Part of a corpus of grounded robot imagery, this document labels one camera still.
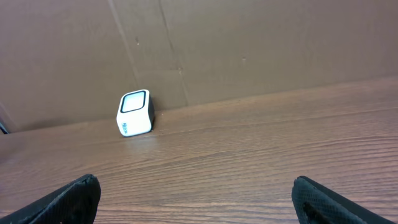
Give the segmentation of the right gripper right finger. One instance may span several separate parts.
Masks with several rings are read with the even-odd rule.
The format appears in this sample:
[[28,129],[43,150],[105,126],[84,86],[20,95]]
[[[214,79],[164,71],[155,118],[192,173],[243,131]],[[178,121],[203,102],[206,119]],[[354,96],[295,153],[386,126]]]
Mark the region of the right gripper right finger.
[[294,180],[292,202],[300,224],[394,224],[306,176]]

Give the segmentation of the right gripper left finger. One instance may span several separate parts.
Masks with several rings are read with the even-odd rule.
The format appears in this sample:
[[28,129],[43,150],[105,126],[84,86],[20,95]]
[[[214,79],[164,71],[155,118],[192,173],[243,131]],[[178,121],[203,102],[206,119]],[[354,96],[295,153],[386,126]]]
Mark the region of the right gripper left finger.
[[1,224],[93,224],[100,197],[97,177],[86,174],[2,217]]

